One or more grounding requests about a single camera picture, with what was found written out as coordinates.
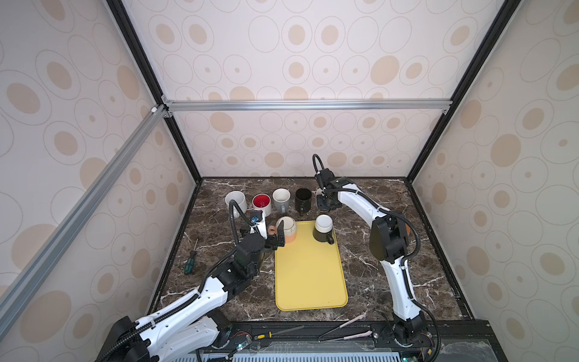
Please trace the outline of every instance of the dark marble surface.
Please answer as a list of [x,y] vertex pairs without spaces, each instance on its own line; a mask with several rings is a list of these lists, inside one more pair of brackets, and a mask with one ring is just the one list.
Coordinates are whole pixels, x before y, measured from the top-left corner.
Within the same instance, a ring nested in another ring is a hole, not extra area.
[[[419,230],[423,241],[422,247],[419,255],[409,262],[418,300],[439,320],[462,319],[452,290],[404,183],[383,179],[355,179],[355,181],[361,190],[381,205],[391,210],[402,211]],[[312,204],[312,210],[303,217],[300,217],[294,209],[294,193],[301,187],[315,191],[317,184],[313,179],[205,180],[165,285],[160,308],[196,288],[206,269],[233,247],[228,211],[224,201],[228,192],[232,190],[244,192],[251,207],[251,199],[258,193],[267,193],[271,196],[275,189],[287,188],[292,193],[288,215],[297,221],[315,220],[319,214],[315,204]],[[392,297],[384,270],[368,248],[369,227],[346,206],[330,212],[330,215],[334,219],[348,290],[349,299],[346,306],[292,312],[279,310],[275,302],[274,254],[268,253],[262,272],[252,281],[249,288],[221,307],[224,314],[231,321],[347,320],[363,312],[367,312],[367,320],[383,320],[381,312],[386,313],[391,319]],[[280,216],[274,209],[266,218],[267,225]],[[193,248],[198,251],[195,272],[192,275],[184,275],[183,267]]]

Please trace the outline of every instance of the black frame edge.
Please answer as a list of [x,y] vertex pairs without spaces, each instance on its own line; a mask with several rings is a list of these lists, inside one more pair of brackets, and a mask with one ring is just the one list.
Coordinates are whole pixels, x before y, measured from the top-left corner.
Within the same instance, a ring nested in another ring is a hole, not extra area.
[[472,312],[472,309],[468,305],[468,302],[463,294],[463,290],[460,287],[459,281],[456,279],[456,276],[455,276],[454,272],[452,271],[452,266],[448,262],[448,259],[446,259],[446,254],[444,253],[444,251],[440,245],[440,242],[438,241],[438,238],[436,237],[436,234],[434,233],[434,229],[433,229],[432,225],[430,224],[428,217],[426,216],[426,212],[424,212],[424,208],[422,208],[422,204],[420,203],[420,200],[418,199],[418,195],[416,194],[416,191],[414,190],[412,183],[410,183],[407,180],[405,182],[405,184],[406,184],[406,188],[408,189],[408,193],[410,194],[410,198],[412,199],[412,203],[416,207],[416,211],[418,211],[418,215],[420,216],[420,219],[422,220],[422,224],[424,225],[424,228],[426,230],[426,234],[428,235],[428,239],[430,240],[430,243],[432,244],[432,246],[434,248],[434,252],[436,253],[436,256],[438,258],[438,262],[442,266],[442,270],[444,270],[444,274],[446,275],[446,280],[448,281],[448,284],[450,285],[450,288],[452,289],[452,291],[455,295],[455,299],[456,299],[457,304],[459,305],[460,312],[462,313],[462,315],[464,317],[467,317],[471,320],[474,320],[475,317],[474,317],[474,314]]
[[407,178],[410,182],[414,181],[414,179],[418,175],[418,172],[420,172],[420,169],[422,168],[422,166],[424,166],[424,163],[428,159],[428,156],[430,155],[430,153],[436,146],[436,143],[442,136],[442,133],[446,128],[446,125],[450,122],[450,119],[455,114],[463,98],[467,94],[470,86],[472,85],[474,79],[477,77],[486,59],[489,57],[495,44],[499,40],[499,37],[503,33],[503,30],[507,26],[509,20],[511,20],[511,17],[515,13],[520,2],[521,0],[505,0],[503,5],[501,6],[497,16],[494,18],[493,23],[490,25],[488,32],[483,38],[481,45],[477,49],[477,52],[474,54],[472,61],[468,65],[466,72],[464,73],[462,79],[460,80],[459,85],[456,87],[455,92],[452,94],[452,97],[450,98],[452,100],[452,105],[450,106],[446,114],[443,113],[441,115],[436,126],[434,126],[434,130],[428,137],[428,141],[426,141],[426,144],[420,151],[420,155],[418,156],[410,172],[408,173]]
[[173,263],[175,262],[175,256],[177,255],[177,251],[179,250],[179,246],[181,245],[181,240],[183,239],[185,228],[189,224],[189,218],[191,217],[191,213],[193,212],[193,206],[195,205],[195,201],[197,200],[202,184],[203,184],[202,179],[198,183],[196,182],[195,189],[193,190],[193,195],[191,196],[191,200],[187,205],[187,209],[185,209],[185,214],[183,216],[181,226],[179,226],[179,230],[177,231],[177,235],[173,242],[173,246],[171,247],[171,251],[169,252],[167,262],[165,263],[163,272],[161,273],[161,277],[159,279],[159,282],[157,283],[155,292],[153,293],[153,298],[151,299],[151,304],[149,305],[147,315],[153,313],[159,307],[159,302],[161,301],[163,290],[165,289],[165,285],[167,284],[169,273],[171,272],[171,268],[173,267]]
[[[167,105],[165,105],[163,101],[163,90],[159,85],[157,77],[155,77],[155,72],[151,67],[149,59],[146,56],[145,50],[141,45],[141,41],[139,40],[137,32],[135,31],[135,28],[131,23],[129,14],[125,9],[122,0],[107,0],[107,4],[111,10],[113,17],[115,18],[115,21],[121,33],[123,34],[123,37],[127,45],[129,46],[129,50],[131,51],[131,54],[133,55],[133,58],[135,59],[135,62],[137,63],[137,66],[139,67],[139,70],[141,71],[143,78],[145,79],[146,85],[149,87],[149,90],[153,95],[154,101],[157,104],[163,104],[168,112]],[[168,114],[170,115],[170,117],[165,118],[165,123],[167,124],[167,127],[169,128],[169,131],[171,132],[171,135],[175,140],[175,143],[179,148],[181,155],[183,156],[183,160],[185,161],[187,168],[191,172],[191,175],[193,175],[195,183],[200,183],[201,174],[199,173],[199,170],[195,165],[195,161],[193,160],[193,157],[189,152],[189,148],[185,143],[185,139],[183,138],[183,134],[181,133],[179,126],[177,125],[177,121],[173,117],[172,113],[168,112]]]
[[[252,335],[267,334],[269,331],[275,329],[286,329],[290,327],[296,327],[299,325],[304,325],[305,328],[299,331],[289,332],[284,335],[275,336],[273,339],[265,338],[260,339],[257,343],[260,343],[260,347],[268,346],[272,342],[315,342],[317,341],[317,336],[321,333],[327,332],[328,330],[337,327],[342,321],[240,321],[233,322],[233,331],[248,331]],[[392,321],[388,324],[386,321],[355,321],[347,327],[345,327],[341,332],[338,331],[335,337],[342,337],[344,335],[354,334],[358,332],[364,332],[371,329],[380,329],[382,327],[387,327],[392,325]],[[434,325],[428,321],[429,329],[434,329]],[[440,331],[440,336],[445,340],[455,340],[461,342],[478,342],[480,340],[487,340],[491,348],[493,349],[494,355],[499,362],[508,362],[506,355],[504,354],[503,348],[501,347],[499,340],[496,337],[492,327],[487,320],[439,320],[438,328]],[[417,355],[419,352],[419,347],[422,346],[411,346],[409,348],[403,348],[395,344],[392,337],[386,337],[388,339],[388,344],[383,344],[382,341],[375,341],[374,346],[377,348],[389,348],[392,352],[399,352],[403,355],[411,356]],[[356,341],[371,343],[373,341],[372,337],[360,338]],[[202,348],[203,353],[222,353],[223,350],[215,349],[213,347]]]
[[[351,178],[354,180],[397,180],[406,182],[406,176],[399,176],[399,177],[372,177],[372,176],[346,176],[347,178]],[[234,176],[234,177],[218,177],[218,176],[204,176],[204,180],[263,180],[264,178],[271,179],[271,180],[315,180],[316,178],[313,176]]]

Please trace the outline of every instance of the wallpaper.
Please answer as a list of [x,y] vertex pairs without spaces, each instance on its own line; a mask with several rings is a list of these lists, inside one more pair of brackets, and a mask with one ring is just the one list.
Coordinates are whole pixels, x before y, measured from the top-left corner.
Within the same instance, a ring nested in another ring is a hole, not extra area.
[[202,176],[406,176],[440,109],[175,112]]
[[533,0],[415,181],[510,362],[579,355],[579,1]]
[[0,295],[151,106],[101,2],[0,2]]
[[1,362],[94,361],[112,323],[146,314],[193,180],[157,125],[0,342]]
[[254,100],[449,97],[502,0],[124,3],[167,98]]

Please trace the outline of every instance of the black mug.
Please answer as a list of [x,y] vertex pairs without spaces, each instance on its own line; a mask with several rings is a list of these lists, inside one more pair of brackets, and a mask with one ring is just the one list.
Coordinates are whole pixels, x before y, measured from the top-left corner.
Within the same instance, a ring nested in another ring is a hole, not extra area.
[[306,214],[312,208],[312,192],[309,189],[301,188],[295,192],[295,209],[300,216]]
[[320,215],[316,218],[316,225],[314,226],[314,231],[312,235],[314,239],[318,240],[320,243],[328,243],[330,245],[334,244],[334,237],[332,232],[334,231],[334,222],[332,218],[328,215]]

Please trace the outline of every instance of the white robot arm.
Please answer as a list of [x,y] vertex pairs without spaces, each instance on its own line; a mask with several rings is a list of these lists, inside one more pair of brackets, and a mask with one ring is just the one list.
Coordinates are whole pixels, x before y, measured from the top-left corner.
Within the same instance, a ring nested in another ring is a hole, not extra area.
[[[392,293],[394,338],[401,346],[411,345],[427,327],[423,311],[434,321],[432,313],[416,300],[408,269],[408,260],[416,256],[420,250],[418,233],[402,214],[378,205],[361,192],[352,180],[335,177],[332,171],[324,168],[318,155],[313,155],[312,159],[316,181],[320,186],[319,192],[316,193],[318,209],[331,211],[342,205],[349,206],[370,227],[369,248],[384,268]],[[416,237],[416,246],[411,253],[408,253],[406,226]]]
[[[235,248],[207,272],[197,289],[135,322],[124,317],[113,324],[97,362],[165,362],[198,348],[228,344],[231,323],[216,308],[250,285],[259,274],[265,252],[285,245],[283,223],[277,235],[267,235],[261,211],[252,211],[250,219],[242,216],[249,227],[241,229],[242,239],[238,240],[231,204],[229,214]],[[236,346],[230,354],[243,347]]]
[[[343,188],[360,190],[355,184],[346,184]],[[339,192],[338,201],[354,210],[356,214],[364,219],[370,228],[375,219],[388,217],[384,212],[380,211],[380,209],[389,211],[388,209],[376,208],[370,204],[368,200],[354,192]],[[404,255],[399,256],[393,263],[386,260],[380,260],[380,264],[384,268],[386,279],[390,286],[390,292],[392,293],[394,314],[401,320],[412,320],[420,314],[420,308],[418,308],[418,306],[416,306],[411,300],[411,297],[412,299],[415,299],[412,283],[410,283],[410,291],[412,292],[412,295],[408,295],[408,292],[406,291],[403,273],[406,274],[408,280],[410,280],[410,273],[408,272],[408,260],[404,261],[404,269],[400,264],[403,257]]]

